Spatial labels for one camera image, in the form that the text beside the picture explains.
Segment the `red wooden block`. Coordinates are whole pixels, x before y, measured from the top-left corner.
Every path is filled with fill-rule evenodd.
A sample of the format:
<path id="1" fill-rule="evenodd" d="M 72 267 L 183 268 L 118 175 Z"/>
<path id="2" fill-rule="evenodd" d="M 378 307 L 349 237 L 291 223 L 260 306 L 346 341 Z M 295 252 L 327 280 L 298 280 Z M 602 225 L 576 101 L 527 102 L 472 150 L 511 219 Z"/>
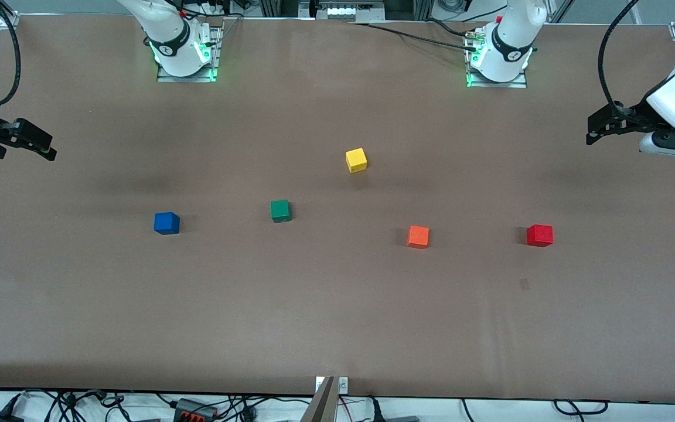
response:
<path id="1" fill-rule="evenodd" d="M 554 243 L 554 228 L 547 224 L 534 224 L 527 228 L 528 246 L 547 247 Z"/>

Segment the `blue wooden block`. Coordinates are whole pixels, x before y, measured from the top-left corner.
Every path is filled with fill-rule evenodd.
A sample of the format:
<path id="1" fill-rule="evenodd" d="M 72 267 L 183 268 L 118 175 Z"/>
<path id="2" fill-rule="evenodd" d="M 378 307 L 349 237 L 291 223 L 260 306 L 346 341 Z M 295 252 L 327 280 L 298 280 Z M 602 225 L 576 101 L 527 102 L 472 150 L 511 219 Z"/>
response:
<path id="1" fill-rule="evenodd" d="M 153 220 L 153 230 L 161 235 L 176 235 L 180 233 L 180 217 L 176 213 L 156 213 Z"/>

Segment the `orange wooden block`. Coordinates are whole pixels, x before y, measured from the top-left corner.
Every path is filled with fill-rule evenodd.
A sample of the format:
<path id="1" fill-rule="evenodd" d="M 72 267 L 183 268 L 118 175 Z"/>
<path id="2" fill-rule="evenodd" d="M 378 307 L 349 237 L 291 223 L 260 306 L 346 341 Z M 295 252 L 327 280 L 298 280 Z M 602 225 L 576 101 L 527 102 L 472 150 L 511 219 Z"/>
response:
<path id="1" fill-rule="evenodd" d="M 429 227 L 410 225 L 405 238 L 405 245 L 415 249 L 425 249 L 429 246 L 429 235 L 431 230 Z"/>

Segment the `yellow wooden block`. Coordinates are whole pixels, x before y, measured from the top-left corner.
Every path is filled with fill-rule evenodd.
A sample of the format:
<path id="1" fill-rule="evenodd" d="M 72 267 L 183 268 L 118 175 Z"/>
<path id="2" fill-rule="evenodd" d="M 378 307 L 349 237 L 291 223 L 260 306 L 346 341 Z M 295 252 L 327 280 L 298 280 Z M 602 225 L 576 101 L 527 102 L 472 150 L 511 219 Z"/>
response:
<path id="1" fill-rule="evenodd" d="M 357 173 L 367 170 L 368 160 L 363 148 L 347 151 L 345 154 L 345 160 L 349 173 Z"/>

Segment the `black orange connector block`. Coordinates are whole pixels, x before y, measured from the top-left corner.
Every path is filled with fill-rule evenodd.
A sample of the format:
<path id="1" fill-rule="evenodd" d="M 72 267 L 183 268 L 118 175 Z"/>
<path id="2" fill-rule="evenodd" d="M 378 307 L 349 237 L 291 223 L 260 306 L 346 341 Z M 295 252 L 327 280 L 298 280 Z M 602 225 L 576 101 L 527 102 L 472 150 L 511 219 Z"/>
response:
<path id="1" fill-rule="evenodd" d="M 178 400 L 172 403 L 174 417 L 172 422 L 214 422 L 218 409 L 214 405 L 203 405 L 194 400 Z"/>

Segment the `grey electronics box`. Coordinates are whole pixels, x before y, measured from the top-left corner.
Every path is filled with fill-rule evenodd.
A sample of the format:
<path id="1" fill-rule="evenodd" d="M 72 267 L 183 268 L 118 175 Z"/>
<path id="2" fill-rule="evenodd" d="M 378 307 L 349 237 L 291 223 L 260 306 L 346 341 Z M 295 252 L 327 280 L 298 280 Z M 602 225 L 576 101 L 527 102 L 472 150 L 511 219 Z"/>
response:
<path id="1" fill-rule="evenodd" d="M 384 21 L 384 0 L 308 0 L 310 17 L 322 21 L 373 22 Z"/>

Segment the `brown table mat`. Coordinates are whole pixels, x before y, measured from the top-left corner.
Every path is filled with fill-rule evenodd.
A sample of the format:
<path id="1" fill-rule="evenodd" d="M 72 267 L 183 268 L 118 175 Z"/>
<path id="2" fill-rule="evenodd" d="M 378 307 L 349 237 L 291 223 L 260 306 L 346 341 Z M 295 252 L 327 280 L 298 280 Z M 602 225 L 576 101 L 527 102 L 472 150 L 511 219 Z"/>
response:
<path id="1" fill-rule="evenodd" d="M 218 81 L 159 83 L 133 17 L 22 17 L 0 115 L 58 155 L 0 160 L 0 386 L 675 401 L 675 158 L 585 144 L 603 31 L 487 89 L 442 46 L 239 21 Z"/>

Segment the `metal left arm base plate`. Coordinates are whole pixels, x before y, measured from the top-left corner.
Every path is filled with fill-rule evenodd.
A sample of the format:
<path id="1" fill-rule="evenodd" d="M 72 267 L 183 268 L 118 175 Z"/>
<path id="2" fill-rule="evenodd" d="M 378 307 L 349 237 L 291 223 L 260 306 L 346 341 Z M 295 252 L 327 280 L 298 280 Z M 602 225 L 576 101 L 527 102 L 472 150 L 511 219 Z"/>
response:
<path id="1" fill-rule="evenodd" d="M 465 53 L 468 87 L 527 88 L 526 70 L 532 46 L 502 55 L 490 45 L 490 31 L 485 27 L 467 32 L 464 46 L 472 48 Z"/>

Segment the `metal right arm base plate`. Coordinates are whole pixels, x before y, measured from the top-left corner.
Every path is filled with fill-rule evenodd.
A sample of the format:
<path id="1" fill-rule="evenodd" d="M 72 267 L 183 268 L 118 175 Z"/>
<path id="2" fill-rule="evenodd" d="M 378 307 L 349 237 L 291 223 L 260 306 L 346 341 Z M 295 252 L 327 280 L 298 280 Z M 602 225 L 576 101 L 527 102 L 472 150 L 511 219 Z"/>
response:
<path id="1" fill-rule="evenodd" d="M 176 56 L 166 57 L 154 50 L 158 82 L 214 83 L 223 40 L 223 28 L 204 24 L 177 50 Z"/>

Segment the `small metal post bracket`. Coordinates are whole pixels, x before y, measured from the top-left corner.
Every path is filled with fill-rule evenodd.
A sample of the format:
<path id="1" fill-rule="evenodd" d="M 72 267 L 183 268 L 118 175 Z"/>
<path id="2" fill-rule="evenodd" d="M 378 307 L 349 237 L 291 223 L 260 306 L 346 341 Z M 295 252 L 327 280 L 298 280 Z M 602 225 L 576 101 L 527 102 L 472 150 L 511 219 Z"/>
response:
<path id="1" fill-rule="evenodd" d="M 322 385 L 322 382 L 326 379 L 326 376 L 317 376 L 315 379 L 315 393 L 319 390 Z M 346 396 L 348 395 L 349 389 L 349 378 L 346 376 L 334 377 L 334 388 L 337 389 L 338 395 Z"/>

